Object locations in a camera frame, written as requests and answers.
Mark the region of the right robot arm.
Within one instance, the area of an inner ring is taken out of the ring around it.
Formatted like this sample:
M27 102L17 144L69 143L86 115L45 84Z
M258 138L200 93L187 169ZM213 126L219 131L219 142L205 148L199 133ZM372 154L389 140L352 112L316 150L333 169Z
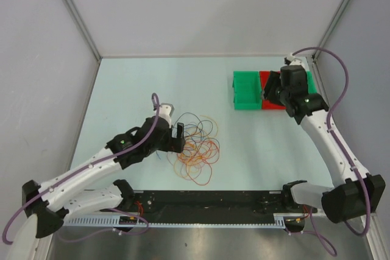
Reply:
M310 93L308 75L300 65L271 71L262 98L284 106L320 153L331 176L332 187L305 180L287 183L281 196L288 212L302 205L323 210L333 223L345 222L376 211L386 187L381 175L372 175L357 160L334 124L328 105L318 93Z

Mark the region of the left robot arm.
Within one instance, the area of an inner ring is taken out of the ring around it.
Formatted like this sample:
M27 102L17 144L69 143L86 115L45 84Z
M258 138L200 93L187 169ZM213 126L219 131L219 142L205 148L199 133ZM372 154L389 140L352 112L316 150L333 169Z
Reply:
M182 153L184 125L171 125L167 114L147 118L141 127L116 135L95 156L75 169L44 183L28 181L22 187L22 207L26 222L14 241L2 234L10 246L7 259L32 259L39 239L61 229L70 219L102 209L126 212L135 203L135 192L126 180L119 179L102 189L87 187L98 180L142 162L156 151Z

